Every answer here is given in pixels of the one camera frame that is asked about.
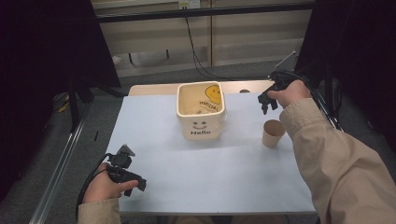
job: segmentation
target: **white table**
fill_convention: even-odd
[[[123,215],[315,213],[289,136],[274,149],[261,142],[262,125],[278,119],[281,106],[264,116],[257,92],[224,92],[226,128],[211,141],[183,138],[175,94],[124,98],[107,152],[127,144],[136,154],[128,170],[148,185],[144,192],[122,196]]]

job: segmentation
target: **jacket sleeve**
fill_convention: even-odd
[[[78,207],[78,224],[120,224],[119,199],[84,203]]]
[[[280,115],[321,223],[395,223],[396,187],[378,154],[334,129],[312,99]]]

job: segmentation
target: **black cable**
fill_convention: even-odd
[[[341,86],[338,86],[335,90],[335,118],[340,122],[340,108],[343,104],[343,89]]]
[[[232,81],[231,79],[229,79],[229,78],[227,78],[227,77],[220,77],[220,76],[211,74],[209,71],[207,71],[207,70],[202,66],[201,62],[200,62],[199,59],[198,59],[198,55],[197,55],[196,52],[195,52],[194,44],[193,44],[193,41],[192,41],[192,35],[191,35],[191,29],[190,29],[189,20],[188,20],[187,17],[184,18],[184,19],[186,20],[187,29],[188,29],[188,32],[189,32],[189,39],[190,39],[191,48],[192,48],[192,58],[194,59],[194,65],[195,65],[195,68],[197,69],[198,73],[199,73],[201,76],[207,77],[207,78],[220,78],[220,79],[226,79],[226,80],[228,80],[228,81]],[[198,66],[197,66],[197,62],[198,62],[198,64],[200,65],[200,67],[207,73],[207,75],[201,73],[201,71],[199,70],[199,68],[198,68]]]
[[[273,76],[273,75],[276,74],[276,73],[283,74],[283,75],[289,75],[289,76],[291,76],[291,77],[294,77],[294,78],[296,78],[296,79],[301,80],[301,81],[305,84],[305,86],[309,89],[309,91],[310,91],[310,93],[311,93],[311,96],[312,96],[312,99],[314,100],[314,102],[315,102],[315,104],[318,106],[318,108],[319,108],[320,110],[322,110],[322,109],[324,110],[323,112],[325,113],[325,115],[326,115],[328,121],[332,124],[332,126],[333,126],[335,129],[338,129],[338,130],[341,130],[341,131],[342,131],[342,128],[341,128],[341,126],[339,125],[338,121],[337,121],[337,120],[334,120],[334,117],[332,117],[331,115],[329,115],[329,113],[327,113],[327,109],[328,109],[328,108],[325,108],[325,106],[322,107],[322,105],[321,105],[321,103],[320,103],[320,101],[319,101],[319,97],[318,97],[318,95],[317,95],[317,92],[314,91],[314,89],[311,87],[311,85],[310,85],[310,83],[309,83],[309,80],[308,80],[306,77],[299,77],[299,76],[297,76],[297,75],[295,75],[294,73],[289,72],[289,71],[274,71],[271,75]]]
[[[76,220],[78,220],[78,206],[80,204],[82,204],[82,200],[84,199],[84,195],[85,195],[85,191],[87,191],[88,186],[91,184],[91,182],[95,179],[95,177],[97,175],[99,175],[100,173],[102,173],[104,170],[98,172],[97,174],[95,174],[95,172],[97,171],[98,167],[100,166],[100,164],[102,164],[103,160],[107,157],[110,156],[110,153],[105,154],[101,160],[99,160],[99,162],[96,163],[94,169],[90,172],[90,174],[88,175],[87,179],[85,180],[84,184],[82,185],[81,191],[79,192],[78,195],[78,199],[77,199],[77,204],[76,204]]]
[[[199,72],[199,74],[201,74],[203,77],[207,77],[207,78],[217,77],[217,78],[224,78],[224,79],[227,79],[227,80],[232,81],[231,79],[229,79],[229,78],[227,78],[227,77],[219,77],[219,76],[216,76],[216,75],[213,75],[213,74],[209,73],[209,72],[201,65],[201,63],[200,63],[200,61],[199,61],[199,59],[198,59],[198,56],[197,56],[196,53],[195,53],[194,45],[193,45],[193,42],[192,42],[192,36],[191,36],[191,30],[190,30],[189,20],[187,19],[187,17],[185,18],[185,20],[186,20],[186,23],[187,23],[187,28],[188,28],[188,32],[189,32],[189,38],[190,38],[191,47],[192,47],[192,57],[193,57],[193,59],[194,59],[195,68],[197,69],[197,71]],[[207,72],[210,76],[212,76],[212,77],[208,77],[208,76],[202,74],[202,73],[199,71],[199,69],[198,69],[198,67],[197,67],[197,65],[196,65],[195,59],[198,61],[198,64],[200,64],[200,66],[204,69],[204,71],[206,71],[206,72]],[[318,101],[318,97],[317,97],[316,93],[314,92],[314,90],[312,89],[312,87],[311,87],[311,85],[310,85],[308,79],[306,79],[305,77],[299,77],[299,76],[297,76],[296,74],[294,74],[294,73],[292,73],[292,72],[284,71],[284,70],[277,70],[277,71],[274,71],[274,72],[271,73],[271,75],[272,75],[272,74],[275,74],[275,73],[280,73],[280,74],[289,75],[289,76],[291,76],[291,77],[294,77],[294,78],[296,78],[296,79],[301,80],[301,81],[305,84],[305,86],[309,89],[309,91],[311,92],[312,99],[315,101],[315,103],[317,104],[317,106],[320,107],[320,103],[319,103],[319,101]]]
[[[290,224],[290,219],[288,215],[285,215],[286,220],[288,221],[288,224]]]

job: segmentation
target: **white bucket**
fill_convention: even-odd
[[[177,88],[177,116],[186,139],[218,138],[226,120],[220,83],[207,81],[180,85]]]

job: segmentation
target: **human hand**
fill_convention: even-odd
[[[98,171],[103,171],[109,164],[104,162],[98,167]],[[83,203],[93,203],[107,199],[119,198],[125,190],[132,189],[138,185],[137,180],[130,180],[124,183],[114,183],[106,171],[98,174],[85,191]]]
[[[268,97],[275,99],[285,108],[299,100],[311,98],[311,92],[301,80],[295,80],[283,91],[268,91]]]

